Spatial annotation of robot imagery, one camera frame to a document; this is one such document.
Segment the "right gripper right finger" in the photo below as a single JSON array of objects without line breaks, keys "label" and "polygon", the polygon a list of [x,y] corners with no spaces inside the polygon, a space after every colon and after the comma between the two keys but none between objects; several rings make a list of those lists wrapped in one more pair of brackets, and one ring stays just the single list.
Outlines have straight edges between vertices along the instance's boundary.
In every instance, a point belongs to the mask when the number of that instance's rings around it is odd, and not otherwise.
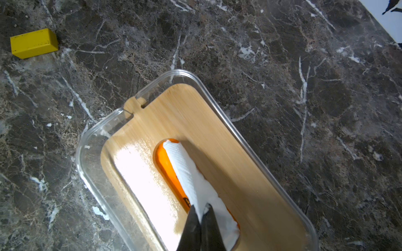
[{"label": "right gripper right finger", "polygon": [[219,230],[217,219],[210,204],[201,222],[201,251],[225,251],[225,245]]}]

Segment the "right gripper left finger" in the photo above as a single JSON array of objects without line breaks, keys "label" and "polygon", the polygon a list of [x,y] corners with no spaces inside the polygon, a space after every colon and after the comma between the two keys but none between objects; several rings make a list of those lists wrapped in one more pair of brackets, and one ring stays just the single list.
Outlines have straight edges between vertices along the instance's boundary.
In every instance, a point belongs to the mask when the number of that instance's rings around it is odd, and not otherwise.
[{"label": "right gripper left finger", "polygon": [[201,225],[194,205],[190,207],[177,251],[201,250]]}]

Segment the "white tissue sheet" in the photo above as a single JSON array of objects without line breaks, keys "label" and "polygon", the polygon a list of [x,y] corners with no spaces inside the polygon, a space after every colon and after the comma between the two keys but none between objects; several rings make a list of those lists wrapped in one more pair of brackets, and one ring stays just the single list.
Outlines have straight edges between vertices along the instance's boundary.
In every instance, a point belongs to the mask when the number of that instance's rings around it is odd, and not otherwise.
[{"label": "white tissue sheet", "polygon": [[198,170],[181,143],[175,144],[166,141],[163,147],[191,206],[194,205],[195,207],[200,225],[206,212],[206,205],[210,204],[213,207],[226,251],[232,250],[239,239],[240,229],[216,190]]}]

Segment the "bamboo tissue box lid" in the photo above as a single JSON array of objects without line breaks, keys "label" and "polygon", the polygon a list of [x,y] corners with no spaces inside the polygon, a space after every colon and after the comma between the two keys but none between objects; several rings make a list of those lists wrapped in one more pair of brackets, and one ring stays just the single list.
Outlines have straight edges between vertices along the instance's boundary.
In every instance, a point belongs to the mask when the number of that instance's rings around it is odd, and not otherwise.
[{"label": "bamboo tissue box lid", "polygon": [[304,251],[301,218],[264,176],[201,94],[169,87],[104,144],[102,168],[154,251],[176,250],[187,213],[157,169],[163,140],[180,141],[240,226],[237,251]]}]

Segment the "orange tissue paper pack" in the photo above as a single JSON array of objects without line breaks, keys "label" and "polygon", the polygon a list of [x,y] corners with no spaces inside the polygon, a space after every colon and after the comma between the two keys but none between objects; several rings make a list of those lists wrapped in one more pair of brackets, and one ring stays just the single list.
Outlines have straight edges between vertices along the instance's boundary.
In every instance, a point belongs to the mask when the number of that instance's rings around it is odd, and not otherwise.
[{"label": "orange tissue paper pack", "polygon": [[184,211],[186,213],[189,213],[191,203],[177,177],[177,174],[172,166],[168,154],[163,147],[163,144],[166,141],[170,141],[175,144],[180,143],[179,140],[173,138],[167,138],[160,141],[154,149],[153,162],[156,168],[158,169],[159,173],[163,176],[164,180],[167,182],[171,191],[174,193],[176,199],[178,200]]}]

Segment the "clear plastic tissue box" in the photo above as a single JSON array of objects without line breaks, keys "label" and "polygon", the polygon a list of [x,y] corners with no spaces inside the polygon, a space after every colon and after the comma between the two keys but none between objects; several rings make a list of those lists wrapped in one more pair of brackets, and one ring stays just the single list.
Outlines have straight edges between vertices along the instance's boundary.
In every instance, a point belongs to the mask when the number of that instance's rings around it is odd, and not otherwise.
[{"label": "clear plastic tissue box", "polygon": [[190,85],[201,94],[209,107],[220,118],[243,149],[249,154],[257,167],[263,172],[264,176],[301,218],[308,236],[308,244],[305,251],[318,250],[318,237],[308,217],[300,210],[297,204],[270,173],[268,168],[262,163],[241,133],[214,100],[202,81],[193,73],[185,70],[172,70],[163,73],[140,90],[134,97],[128,99],[123,108],[113,111],[87,131],[77,147],[76,166],[81,178],[105,211],[128,248],[131,251],[142,251],[145,245],[149,244],[140,230],[139,225],[124,205],[117,190],[102,168],[100,160],[102,148],[114,133],[133,118],[135,110],[127,104],[129,101],[136,100],[142,108],[145,108],[169,87],[176,84]]}]

